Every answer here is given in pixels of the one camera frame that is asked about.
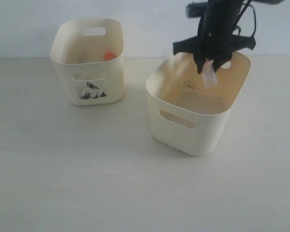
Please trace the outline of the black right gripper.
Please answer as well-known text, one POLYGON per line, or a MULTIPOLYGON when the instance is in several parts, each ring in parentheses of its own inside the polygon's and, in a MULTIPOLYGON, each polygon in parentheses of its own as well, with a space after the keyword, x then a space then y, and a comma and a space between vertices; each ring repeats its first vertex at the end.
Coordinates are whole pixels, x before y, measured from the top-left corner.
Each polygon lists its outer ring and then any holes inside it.
POLYGON ((201 74, 206 60, 212 60, 213 70, 228 62, 238 50, 254 49, 256 28, 250 36, 242 36, 238 25, 244 12, 253 8, 250 0, 208 0, 206 13, 199 17, 197 35, 173 43, 173 54, 194 56, 197 73, 201 74))

